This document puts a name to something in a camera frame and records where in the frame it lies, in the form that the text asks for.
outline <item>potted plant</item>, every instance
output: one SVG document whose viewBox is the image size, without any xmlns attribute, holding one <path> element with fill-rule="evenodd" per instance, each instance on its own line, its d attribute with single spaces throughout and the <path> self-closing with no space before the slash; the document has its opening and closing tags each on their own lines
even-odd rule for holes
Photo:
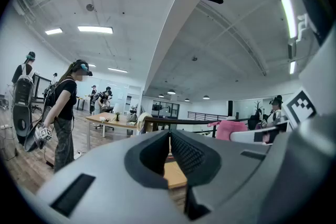
<svg viewBox="0 0 336 224">
<path fill-rule="evenodd" d="M 120 113 L 117 112 L 116 115 L 117 115 L 117 118 L 116 118 L 115 120 L 116 120 L 116 121 L 119 121 L 119 115 L 120 115 Z"/>
</svg>

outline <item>camouflage pants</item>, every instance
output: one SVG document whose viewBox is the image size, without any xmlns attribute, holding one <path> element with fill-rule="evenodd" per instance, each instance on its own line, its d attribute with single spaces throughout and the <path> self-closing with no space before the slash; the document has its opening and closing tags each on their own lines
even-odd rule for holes
<svg viewBox="0 0 336 224">
<path fill-rule="evenodd" d="M 71 120 L 57 118 L 54 126 L 58 139 L 58 144 L 55 149 L 54 173 L 56 173 L 74 160 L 74 149 L 71 133 Z"/>
</svg>

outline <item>glass wall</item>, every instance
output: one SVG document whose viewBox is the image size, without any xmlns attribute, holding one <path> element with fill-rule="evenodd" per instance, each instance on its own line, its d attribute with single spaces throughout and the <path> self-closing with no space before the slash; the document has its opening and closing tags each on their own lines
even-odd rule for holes
<svg viewBox="0 0 336 224">
<path fill-rule="evenodd" d="M 106 91 L 106 87 L 110 87 L 112 91 L 112 98 L 109 100 L 111 106 L 119 103 L 122 106 L 122 109 L 125 109 L 127 92 L 129 86 L 127 84 L 113 82 L 109 80 L 96 79 L 93 77 L 86 78 L 85 81 L 77 81 L 77 96 L 84 98 L 86 100 L 84 109 L 89 110 L 89 94 L 92 92 L 92 86 L 97 86 L 98 92 Z"/>
<path fill-rule="evenodd" d="M 152 116 L 157 118 L 177 119 L 179 104 L 153 101 Z"/>
</svg>

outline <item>backpack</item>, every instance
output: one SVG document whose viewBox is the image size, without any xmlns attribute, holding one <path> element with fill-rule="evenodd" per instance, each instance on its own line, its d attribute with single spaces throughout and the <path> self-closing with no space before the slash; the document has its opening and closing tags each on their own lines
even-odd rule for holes
<svg viewBox="0 0 336 224">
<path fill-rule="evenodd" d="M 22 75 L 18 78 L 14 93 L 13 93 L 13 103 L 15 105 L 29 106 L 32 99 L 34 82 L 33 75 L 35 71 L 32 69 L 29 74 L 27 74 L 26 64 L 21 65 Z"/>
<path fill-rule="evenodd" d="M 44 90 L 44 92 L 46 92 L 46 93 L 44 94 L 44 110 L 43 110 L 43 113 L 42 113 L 42 115 L 43 115 L 43 121 L 47 117 L 47 115 L 48 115 L 49 111 L 51 110 L 51 108 L 56 103 L 56 89 L 57 89 L 57 87 L 59 85 L 61 85 L 63 82 L 67 81 L 67 80 L 72 80 L 72 79 L 65 79 L 61 83 L 56 82 L 55 84 L 50 85 L 47 89 Z"/>
</svg>

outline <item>black t-shirt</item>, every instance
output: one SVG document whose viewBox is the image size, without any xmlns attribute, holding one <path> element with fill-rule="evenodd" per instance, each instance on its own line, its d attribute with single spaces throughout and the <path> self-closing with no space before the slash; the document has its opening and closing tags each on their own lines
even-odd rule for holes
<svg viewBox="0 0 336 224">
<path fill-rule="evenodd" d="M 92 93 L 91 93 L 91 98 L 90 98 L 90 103 L 92 102 L 93 100 L 93 96 L 96 94 L 97 90 L 92 90 Z"/>
<path fill-rule="evenodd" d="M 32 66 L 26 63 L 26 74 L 30 74 L 32 69 L 33 69 Z M 22 67 L 21 65 L 19 65 L 15 70 L 14 76 L 12 78 L 12 83 L 17 83 L 17 80 L 21 75 L 22 75 Z"/>
<path fill-rule="evenodd" d="M 59 117 L 64 119 L 64 120 L 72 120 L 72 107 L 77 103 L 77 84 L 73 80 L 71 76 L 66 77 L 63 81 L 57 86 L 56 92 L 55 92 L 55 98 L 57 101 L 58 97 L 62 93 L 63 90 L 66 90 L 71 93 L 71 97 L 69 101 L 65 104 L 64 108 L 62 111 L 59 113 Z"/>
<path fill-rule="evenodd" d="M 100 103 L 102 103 L 102 104 L 104 103 L 104 100 L 106 99 L 105 93 L 106 92 L 100 92 L 99 95 L 98 95 L 98 98 L 97 98 L 97 100 L 99 99 L 99 97 L 101 98 Z"/>
</svg>

